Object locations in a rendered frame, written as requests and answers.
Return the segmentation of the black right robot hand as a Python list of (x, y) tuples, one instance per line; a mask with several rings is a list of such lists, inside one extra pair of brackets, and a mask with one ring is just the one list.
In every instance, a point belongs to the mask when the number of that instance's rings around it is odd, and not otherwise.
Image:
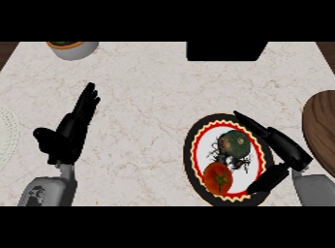
[(258, 180), (249, 185), (246, 192), (270, 192), (289, 175), (289, 169), (302, 171), (311, 163), (312, 157), (295, 141), (274, 128), (264, 127), (251, 117), (239, 111), (233, 111), (239, 124), (243, 125), (253, 134), (264, 140), (267, 146), (274, 151), (281, 163), (265, 169)]

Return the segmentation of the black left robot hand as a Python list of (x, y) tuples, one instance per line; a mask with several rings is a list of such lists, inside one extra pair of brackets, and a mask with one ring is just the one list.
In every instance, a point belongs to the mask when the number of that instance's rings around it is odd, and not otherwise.
[(49, 155), (49, 165), (71, 165), (77, 161), (99, 102), (100, 97), (94, 83), (88, 82), (78, 96), (74, 109), (65, 115), (57, 129), (34, 129), (32, 136), (38, 142), (40, 151)]

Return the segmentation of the green squash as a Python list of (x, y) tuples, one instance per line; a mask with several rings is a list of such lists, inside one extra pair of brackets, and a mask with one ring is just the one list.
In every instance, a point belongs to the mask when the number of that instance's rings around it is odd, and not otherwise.
[(243, 158), (251, 153), (251, 141), (239, 131), (228, 131), (218, 139), (220, 152), (233, 158)]

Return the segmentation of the brown wooden bowl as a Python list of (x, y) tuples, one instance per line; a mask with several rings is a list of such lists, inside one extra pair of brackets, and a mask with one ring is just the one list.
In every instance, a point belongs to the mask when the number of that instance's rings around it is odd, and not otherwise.
[(304, 106), (302, 131), (311, 154), (335, 177), (335, 90), (309, 97)]

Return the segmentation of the black red patterned plate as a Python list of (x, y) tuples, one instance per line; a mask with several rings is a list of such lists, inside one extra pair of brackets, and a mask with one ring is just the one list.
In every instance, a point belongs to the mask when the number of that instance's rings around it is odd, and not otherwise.
[[(224, 196), (215, 196), (206, 189), (203, 169), (214, 161), (217, 138), (228, 131), (243, 132), (249, 136), (251, 153), (246, 158), (251, 165), (246, 170), (233, 173), (233, 185)], [(256, 206), (265, 201), (268, 193), (249, 195), (246, 188), (273, 166), (271, 151), (265, 142), (239, 124), (233, 114), (205, 116), (192, 126), (183, 145), (183, 165), (192, 187), (202, 200), (214, 206)]]

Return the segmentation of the red tomato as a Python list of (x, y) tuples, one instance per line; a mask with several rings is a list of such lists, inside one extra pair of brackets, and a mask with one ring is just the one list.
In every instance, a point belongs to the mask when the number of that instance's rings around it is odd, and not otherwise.
[(231, 172), (227, 166), (220, 162), (212, 162), (203, 171), (205, 186), (208, 191), (218, 196), (223, 196), (233, 183)]

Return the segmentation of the grey pot with orange rim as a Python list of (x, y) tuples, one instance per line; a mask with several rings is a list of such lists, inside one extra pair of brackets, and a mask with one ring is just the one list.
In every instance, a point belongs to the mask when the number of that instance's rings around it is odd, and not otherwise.
[(74, 61), (85, 58), (93, 53), (99, 46), (99, 43), (66, 42), (59, 45), (55, 42), (47, 42), (47, 46), (60, 59)]

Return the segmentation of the black appliance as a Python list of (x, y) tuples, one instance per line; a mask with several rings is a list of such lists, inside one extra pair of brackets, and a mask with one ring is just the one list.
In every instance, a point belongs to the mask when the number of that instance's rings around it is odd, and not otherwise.
[(189, 61), (256, 61), (267, 42), (187, 42)]

